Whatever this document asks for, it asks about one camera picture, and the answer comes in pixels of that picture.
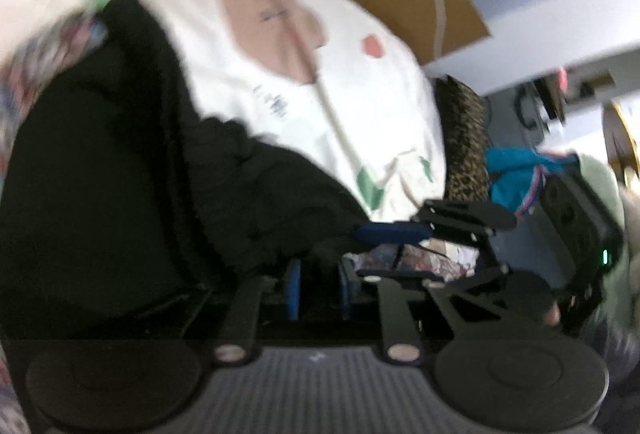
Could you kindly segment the person right hand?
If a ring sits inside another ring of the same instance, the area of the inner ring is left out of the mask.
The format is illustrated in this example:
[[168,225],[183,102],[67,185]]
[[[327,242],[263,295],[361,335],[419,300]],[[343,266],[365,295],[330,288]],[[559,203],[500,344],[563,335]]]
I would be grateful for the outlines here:
[[553,302],[550,308],[544,313],[542,323],[548,327],[557,327],[561,321],[561,311],[557,302]]

